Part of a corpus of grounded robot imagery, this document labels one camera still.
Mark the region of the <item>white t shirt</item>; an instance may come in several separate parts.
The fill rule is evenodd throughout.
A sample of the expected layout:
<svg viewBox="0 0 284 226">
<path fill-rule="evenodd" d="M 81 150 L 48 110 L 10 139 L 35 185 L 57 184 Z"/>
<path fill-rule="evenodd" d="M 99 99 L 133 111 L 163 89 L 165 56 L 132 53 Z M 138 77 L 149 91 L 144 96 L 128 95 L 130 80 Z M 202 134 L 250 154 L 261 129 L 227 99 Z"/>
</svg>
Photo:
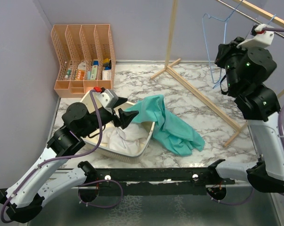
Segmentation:
<svg viewBox="0 0 284 226">
<path fill-rule="evenodd" d="M 125 155 L 137 155 L 148 135 L 140 123 L 130 123 L 125 129 L 113 126 L 104 130 L 102 144 Z"/>
</svg>

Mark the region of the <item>blue wire hanger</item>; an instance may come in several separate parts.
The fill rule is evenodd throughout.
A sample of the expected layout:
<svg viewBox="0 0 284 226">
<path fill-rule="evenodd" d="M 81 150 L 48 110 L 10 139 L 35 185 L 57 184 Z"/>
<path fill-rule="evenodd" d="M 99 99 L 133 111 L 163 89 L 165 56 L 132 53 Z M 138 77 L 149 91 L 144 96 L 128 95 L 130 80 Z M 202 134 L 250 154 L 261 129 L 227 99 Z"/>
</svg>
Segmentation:
<svg viewBox="0 0 284 226">
<path fill-rule="evenodd" d="M 240 5 L 241 3 L 237 3 L 232 9 L 227 9 L 222 12 L 206 11 L 202 16 L 205 49 L 213 89 L 220 84 L 224 75 L 224 70 L 217 68 L 214 64 L 218 52 L 218 45 L 221 43 L 225 44 L 226 41 L 229 41 L 229 37 L 227 36 L 228 23 L 230 23 L 232 16 L 236 13 Z"/>
<path fill-rule="evenodd" d="M 256 25 L 254 25 L 251 29 L 251 35 L 254 37 L 255 35 L 255 32 L 254 32 L 254 28 L 258 25 L 260 25 L 261 23 L 257 23 Z M 245 38 L 242 38 L 242 37 L 237 37 L 235 40 L 246 40 Z M 222 69 L 220 68 L 220 74 L 222 74 L 222 70 L 228 70 L 229 69 L 229 66 L 226 65 L 226 69 Z"/>
</svg>

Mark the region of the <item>teal t shirt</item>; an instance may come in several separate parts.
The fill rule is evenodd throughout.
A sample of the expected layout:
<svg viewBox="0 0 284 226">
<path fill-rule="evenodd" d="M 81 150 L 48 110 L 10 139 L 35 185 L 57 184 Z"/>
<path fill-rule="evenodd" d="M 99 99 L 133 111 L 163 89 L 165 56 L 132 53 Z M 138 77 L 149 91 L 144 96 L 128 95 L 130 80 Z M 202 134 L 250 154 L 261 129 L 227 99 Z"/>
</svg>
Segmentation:
<svg viewBox="0 0 284 226">
<path fill-rule="evenodd" d="M 163 95 L 145 97 L 125 111 L 139 112 L 132 120 L 134 123 L 154 122 L 153 138 L 175 155 L 189 156 L 194 149 L 204 149 L 204 139 L 165 107 Z"/>
</svg>

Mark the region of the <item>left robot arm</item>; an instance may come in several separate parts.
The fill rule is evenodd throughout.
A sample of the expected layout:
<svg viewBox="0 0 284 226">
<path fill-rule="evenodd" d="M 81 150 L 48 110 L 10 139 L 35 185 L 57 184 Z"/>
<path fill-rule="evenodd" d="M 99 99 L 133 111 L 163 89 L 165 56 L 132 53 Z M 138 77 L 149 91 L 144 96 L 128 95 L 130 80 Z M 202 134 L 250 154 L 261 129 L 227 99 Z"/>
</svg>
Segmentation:
<svg viewBox="0 0 284 226">
<path fill-rule="evenodd" d="M 63 126 L 49 139 L 36 162 L 15 184 L 0 189 L 3 223 L 27 223 L 55 197 L 74 186 L 90 186 L 97 180 L 95 168 L 87 161 L 60 178 L 50 180 L 50 177 L 68 160 L 80 157 L 78 151 L 85 146 L 84 138 L 96 130 L 102 133 L 103 126 L 109 122 L 125 129 L 139 112 L 122 109 L 118 113 L 109 112 L 98 107 L 94 98 L 91 101 L 93 112 L 85 103 L 71 104 L 62 116 Z"/>
</svg>

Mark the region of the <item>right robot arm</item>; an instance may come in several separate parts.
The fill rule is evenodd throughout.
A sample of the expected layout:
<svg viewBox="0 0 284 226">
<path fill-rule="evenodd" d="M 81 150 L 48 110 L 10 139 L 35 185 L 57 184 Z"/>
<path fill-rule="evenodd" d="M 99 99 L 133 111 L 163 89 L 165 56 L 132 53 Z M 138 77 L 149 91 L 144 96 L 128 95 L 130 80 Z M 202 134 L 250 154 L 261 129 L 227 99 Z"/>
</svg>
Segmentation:
<svg viewBox="0 0 284 226">
<path fill-rule="evenodd" d="M 276 62 L 264 45 L 237 37 L 218 46 L 215 64 L 226 72 L 224 94 L 235 99 L 248 122 L 259 158 L 251 163 L 218 160 L 211 165 L 208 180 L 212 184 L 224 178 L 242 180 L 262 193 L 284 193 L 283 107 L 275 92 L 264 85 Z"/>
</svg>

